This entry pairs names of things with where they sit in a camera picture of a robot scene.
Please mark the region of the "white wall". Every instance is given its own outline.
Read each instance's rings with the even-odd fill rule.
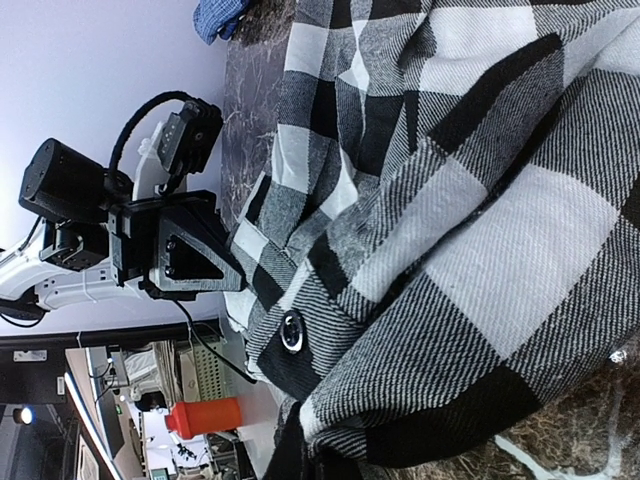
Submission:
[[[192,26],[197,0],[0,2],[0,246],[24,237],[34,217],[17,203],[22,174],[38,146],[55,137],[107,164],[120,130],[157,93],[185,90],[222,105],[226,45],[211,47]],[[179,105],[169,105],[169,109]],[[167,116],[158,109],[137,130],[121,168],[133,174],[140,140]],[[220,142],[191,186],[219,189]],[[190,309],[215,314],[219,296]],[[129,300],[69,307],[32,333],[157,324],[181,319],[175,307]],[[25,334],[0,325],[0,335]]]

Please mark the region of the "button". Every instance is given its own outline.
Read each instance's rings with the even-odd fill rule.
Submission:
[[[288,311],[282,317],[280,338],[289,353],[296,354],[302,350],[304,345],[304,321],[302,316],[295,310]]]

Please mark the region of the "orange container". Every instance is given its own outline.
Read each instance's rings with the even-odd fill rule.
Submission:
[[[196,435],[224,432],[242,426],[242,412],[235,398],[210,402],[180,402],[171,415],[164,417],[170,432],[176,432],[183,440]]]

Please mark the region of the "robotic arm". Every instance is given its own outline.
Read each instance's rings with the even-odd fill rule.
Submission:
[[[83,301],[191,301],[201,292],[243,288],[216,196],[186,191],[186,177],[202,172],[211,155],[221,112],[181,95],[182,111],[141,147],[133,181],[117,170],[118,153],[144,114],[175,97],[156,97],[134,116],[108,170],[57,140],[44,142],[20,193],[20,205],[38,221],[24,241],[0,253],[0,313],[37,321]]]

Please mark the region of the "marble table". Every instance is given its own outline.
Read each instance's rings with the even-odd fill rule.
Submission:
[[[229,45],[223,218],[233,226],[268,160],[294,0],[264,0]],[[371,478],[613,480],[640,478],[640,336],[580,387],[456,458]]]

